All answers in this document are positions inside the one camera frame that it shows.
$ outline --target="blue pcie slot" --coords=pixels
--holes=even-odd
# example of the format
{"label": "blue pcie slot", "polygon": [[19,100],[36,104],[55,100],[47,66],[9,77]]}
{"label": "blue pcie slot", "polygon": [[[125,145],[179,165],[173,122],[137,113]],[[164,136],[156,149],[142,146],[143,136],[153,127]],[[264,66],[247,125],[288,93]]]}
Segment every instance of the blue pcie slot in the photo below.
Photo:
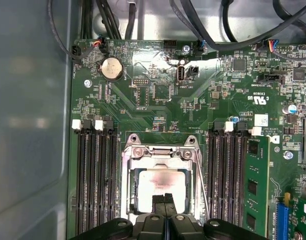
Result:
{"label": "blue pcie slot", "polygon": [[285,204],[277,204],[277,240],[288,240],[288,211]]}

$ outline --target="metal socket bracket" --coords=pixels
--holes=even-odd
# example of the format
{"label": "metal socket bracket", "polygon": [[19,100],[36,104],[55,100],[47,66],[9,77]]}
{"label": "metal socket bracket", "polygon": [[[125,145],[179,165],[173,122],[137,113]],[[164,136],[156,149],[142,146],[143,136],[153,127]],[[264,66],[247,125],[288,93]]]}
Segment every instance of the metal socket bracket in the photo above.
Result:
{"label": "metal socket bracket", "polygon": [[202,154],[195,136],[190,135],[184,145],[146,145],[142,144],[137,134],[128,137],[122,152],[122,188],[121,188],[121,217],[135,222],[137,215],[130,212],[131,176],[135,169],[147,170],[187,170],[191,172],[191,199],[190,213],[195,219],[200,219],[201,209],[201,172],[198,167],[202,165]]}

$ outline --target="cpu socket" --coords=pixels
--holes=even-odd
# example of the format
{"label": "cpu socket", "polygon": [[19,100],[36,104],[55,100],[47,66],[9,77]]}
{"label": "cpu socket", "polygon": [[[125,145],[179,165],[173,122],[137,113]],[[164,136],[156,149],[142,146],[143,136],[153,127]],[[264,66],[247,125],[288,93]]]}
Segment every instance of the cpu socket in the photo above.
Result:
{"label": "cpu socket", "polygon": [[122,152],[121,218],[134,223],[138,215],[152,212],[153,195],[172,194],[177,213],[199,220],[201,165],[193,135],[183,145],[147,145],[131,134]]}

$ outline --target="motherboard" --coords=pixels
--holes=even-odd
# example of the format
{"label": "motherboard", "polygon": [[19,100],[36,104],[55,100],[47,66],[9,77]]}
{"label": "motherboard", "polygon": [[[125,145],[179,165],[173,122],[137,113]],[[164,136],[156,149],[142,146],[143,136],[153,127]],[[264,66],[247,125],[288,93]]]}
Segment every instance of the motherboard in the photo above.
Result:
{"label": "motherboard", "polygon": [[306,240],[306,61],[265,44],[107,40],[73,65],[69,151],[68,238],[171,193],[201,224]]}

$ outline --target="black cable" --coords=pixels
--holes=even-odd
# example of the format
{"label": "black cable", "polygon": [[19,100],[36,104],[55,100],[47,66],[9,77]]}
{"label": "black cable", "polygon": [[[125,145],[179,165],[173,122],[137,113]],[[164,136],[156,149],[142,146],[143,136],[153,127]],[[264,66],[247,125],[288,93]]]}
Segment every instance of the black cable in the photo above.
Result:
{"label": "black cable", "polygon": [[103,23],[105,25],[108,37],[110,39],[115,39],[112,26],[111,26],[111,24],[110,24],[110,22],[108,20],[108,17],[107,17],[107,15],[105,13],[104,7],[102,5],[102,1],[101,0],[96,0],[96,4],[97,4],[98,10],[99,10],[99,12],[100,12],[100,14],[102,16]]}
{"label": "black cable", "polygon": [[236,43],[237,40],[234,37],[231,28],[229,27],[229,23],[228,23],[228,9],[229,9],[229,5],[232,4],[234,2],[234,0],[222,0],[222,7],[223,7],[223,26],[224,26],[224,31],[228,37],[228,39],[232,42],[232,43]]}
{"label": "black cable", "polygon": [[115,35],[115,38],[116,39],[122,39],[121,37],[121,33],[119,32],[118,30],[118,25],[117,25],[117,22],[116,22],[116,19],[114,17],[114,14],[112,12],[112,9],[111,7],[109,6],[107,0],[101,0],[102,1],[102,4],[103,4],[103,7],[104,7],[104,10],[105,10],[105,13],[108,17],[108,20],[110,21],[111,23],[111,26],[112,26],[112,30],[113,30],[113,33]]}
{"label": "black cable", "polygon": [[129,40],[132,38],[133,29],[135,25],[136,18],[136,5],[134,3],[129,4],[129,12],[128,12],[128,24],[125,31],[125,39]]}
{"label": "black cable", "polygon": [[193,25],[185,18],[182,12],[179,10],[174,0],[169,0],[169,4],[175,13],[175,15],[179,18],[179,20],[193,32],[193,34],[198,38],[199,41],[203,41],[201,35],[197,32],[197,30],[193,27]]}
{"label": "black cable", "polygon": [[86,5],[86,1],[87,0],[82,0],[81,3],[81,31],[80,31],[80,35],[79,38],[80,39],[85,39],[85,30],[86,30],[86,24],[85,24],[85,5]]}
{"label": "black cable", "polygon": [[[277,15],[284,21],[292,16],[286,9],[284,9],[280,0],[273,0],[273,7]],[[292,25],[299,27],[306,35],[306,23],[297,19],[292,23]]]}
{"label": "black cable", "polygon": [[93,0],[86,0],[86,39],[92,39],[92,21],[93,21]]}
{"label": "black cable", "polygon": [[299,10],[296,14],[294,14],[292,17],[284,21],[283,23],[279,24],[277,27],[269,30],[266,33],[263,33],[255,38],[252,38],[250,40],[238,42],[238,43],[229,43],[229,44],[218,44],[213,41],[211,36],[208,34],[208,32],[205,30],[202,22],[200,21],[193,5],[190,0],[180,0],[181,4],[183,6],[183,9],[189,19],[189,21],[192,23],[192,25],[195,27],[195,29],[200,33],[200,35],[203,37],[203,39],[206,41],[206,43],[214,50],[217,51],[234,51],[241,48],[245,48],[249,45],[256,44],[258,42],[261,42],[264,39],[270,38],[280,31],[287,28],[290,24],[292,24],[294,21],[296,21],[299,17],[304,15],[306,13],[306,5]]}
{"label": "black cable", "polygon": [[48,18],[49,18],[48,19],[49,24],[51,26],[52,33],[53,33],[53,35],[55,37],[55,40],[57,41],[59,47],[63,50],[63,52],[65,52],[67,55],[69,55],[71,58],[73,58],[75,60],[81,60],[84,57],[87,57],[93,51],[95,46],[92,45],[89,48],[87,48],[82,55],[74,55],[69,50],[66,49],[66,47],[62,43],[61,39],[59,38],[58,32],[56,30],[56,26],[55,26],[54,18],[53,18],[52,5],[53,5],[53,0],[47,0],[47,15],[48,15]]}

